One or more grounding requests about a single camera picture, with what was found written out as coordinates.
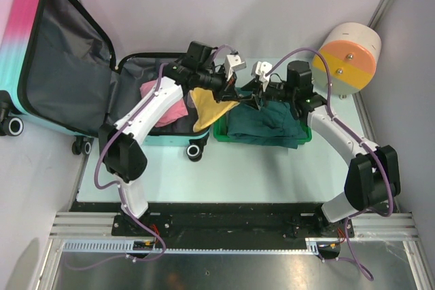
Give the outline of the dark green shorts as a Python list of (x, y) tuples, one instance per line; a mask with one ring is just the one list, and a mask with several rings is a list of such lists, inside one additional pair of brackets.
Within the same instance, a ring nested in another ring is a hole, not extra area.
[(226, 114), (226, 135), (236, 143), (297, 149), (312, 139), (311, 130), (285, 102), (269, 101), (260, 109), (240, 103)]

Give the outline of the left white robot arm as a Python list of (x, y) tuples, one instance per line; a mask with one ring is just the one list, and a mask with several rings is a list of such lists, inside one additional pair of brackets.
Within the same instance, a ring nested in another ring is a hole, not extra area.
[[(235, 101), (236, 72), (245, 69), (241, 55), (231, 49), (222, 68), (216, 69), (215, 57), (225, 46), (210, 47), (193, 41), (178, 59), (162, 63), (156, 84), (115, 124), (103, 124), (98, 133), (99, 159), (94, 171), (94, 184), (98, 189), (115, 185), (118, 189), (122, 210), (129, 215), (127, 228), (135, 235), (145, 234), (150, 218), (144, 215), (148, 209), (138, 179), (147, 166), (147, 158), (141, 148), (145, 138), (158, 120), (179, 100), (185, 91), (195, 88), (210, 90), (217, 101)], [(99, 171), (105, 166), (115, 179), (99, 183)]]

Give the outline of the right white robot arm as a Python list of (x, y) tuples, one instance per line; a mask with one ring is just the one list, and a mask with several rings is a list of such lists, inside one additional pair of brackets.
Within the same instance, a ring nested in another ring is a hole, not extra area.
[(305, 61), (287, 66), (285, 81), (271, 81), (273, 66), (266, 61), (253, 65), (252, 80), (243, 86), (252, 93), (255, 106), (267, 101), (287, 103), (293, 118), (319, 134), (348, 166), (343, 191), (323, 203), (315, 212), (314, 230), (330, 236), (338, 222), (359, 212), (375, 209), (382, 202), (394, 206), (401, 192), (398, 154), (390, 146), (379, 146), (361, 137), (328, 108), (327, 100), (313, 87), (312, 72)]

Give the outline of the yellow towel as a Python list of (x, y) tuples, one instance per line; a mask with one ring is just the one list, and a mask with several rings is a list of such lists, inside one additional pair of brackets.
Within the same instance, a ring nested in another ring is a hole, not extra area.
[(200, 132), (210, 127), (215, 121), (239, 104), (236, 101), (217, 102), (212, 91), (202, 88), (191, 90), (190, 96), (198, 114), (198, 119), (193, 125), (194, 132)]

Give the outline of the pink and teal kids suitcase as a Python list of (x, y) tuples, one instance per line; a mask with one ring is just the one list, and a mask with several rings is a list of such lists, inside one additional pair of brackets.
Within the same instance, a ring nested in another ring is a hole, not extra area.
[(116, 59), (111, 39), (78, 0), (13, 0), (1, 42), (1, 135), (17, 137), (29, 120), (75, 137), (88, 154), (102, 124), (141, 98), (159, 66), (177, 52)]

